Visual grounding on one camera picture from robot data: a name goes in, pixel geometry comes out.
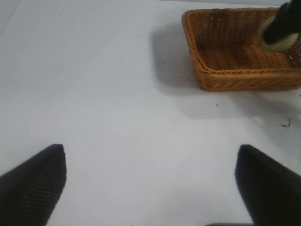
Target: wicker basket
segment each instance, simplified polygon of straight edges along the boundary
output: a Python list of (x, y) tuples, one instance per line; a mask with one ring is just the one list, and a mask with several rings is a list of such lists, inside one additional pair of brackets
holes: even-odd
[(201, 9), (182, 17), (193, 67), (208, 91), (290, 90), (301, 87), (301, 42), (270, 53), (256, 41), (277, 8)]

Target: woven basket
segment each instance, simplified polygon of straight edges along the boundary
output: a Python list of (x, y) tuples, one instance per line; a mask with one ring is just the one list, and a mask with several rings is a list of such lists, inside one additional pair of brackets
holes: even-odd
[(301, 42), (270, 53), (256, 41), (277, 8), (201, 9), (182, 17), (193, 67), (208, 91), (290, 90), (301, 87)]

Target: white surface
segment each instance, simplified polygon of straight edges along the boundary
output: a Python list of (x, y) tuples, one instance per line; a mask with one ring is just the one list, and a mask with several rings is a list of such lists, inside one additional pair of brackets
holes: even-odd
[(20, 2), (0, 35), (0, 172), (64, 144), (49, 226), (251, 222), (234, 179), (241, 144), (301, 173), (300, 90), (195, 82), (181, 15), (227, 7), (238, 5)]
[(172, 0), (172, 1), (189, 1), (189, 2), (213, 2), (224, 4), (256, 4), (256, 5), (269, 5), (269, 6), (281, 6), (285, 2), (290, 0)]

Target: dark speck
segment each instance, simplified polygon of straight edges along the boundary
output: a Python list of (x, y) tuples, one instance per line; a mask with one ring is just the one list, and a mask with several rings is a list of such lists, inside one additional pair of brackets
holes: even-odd
[(287, 125), (281, 125), (282, 127), (290, 127), (291, 126), (291, 119), (288, 119), (288, 124)]

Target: basket rim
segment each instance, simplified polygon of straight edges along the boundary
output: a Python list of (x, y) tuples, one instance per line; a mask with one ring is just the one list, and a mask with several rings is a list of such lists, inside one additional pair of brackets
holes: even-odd
[(263, 68), (263, 69), (228, 69), (228, 70), (214, 70), (212, 68), (209, 68), (206, 63), (202, 60), (200, 57), (197, 47), (196, 47), (196, 41), (194, 38), (194, 35), (192, 33), (192, 28), (190, 26), (190, 23), (188, 21), (189, 16), (195, 15), (195, 14), (206, 14), (208, 12), (220, 12), (223, 10), (227, 10), (229, 12), (258, 12), (258, 11), (275, 11), (277, 12), (277, 7), (267, 7), (267, 8), (214, 8), (214, 9), (194, 9), (186, 11), (182, 16), (182, 24), (184, 27), (184, 31), (186, 34), (186, 40), (189, 43), (189, 49), (190, 53), (194, 55), (197, 62), (200, 64), (201, 69), (204, 73), (211, 74), (210, 76), (214, 76), (216, 78), (225, 76), (233, 76), (239, 75), (240, 78), (242, 77), (250, 77), (252, 74), (252, 78), (255, 77), (261, 77), (265, 75), (265, 77), (273, 78), (273, 77), (279, 77), (277, 76), (277, 73), (292, 73), (292, 72), (299, 72), (301, 68), (290, 68), (290, 67), (281, 67), (281, 68)]

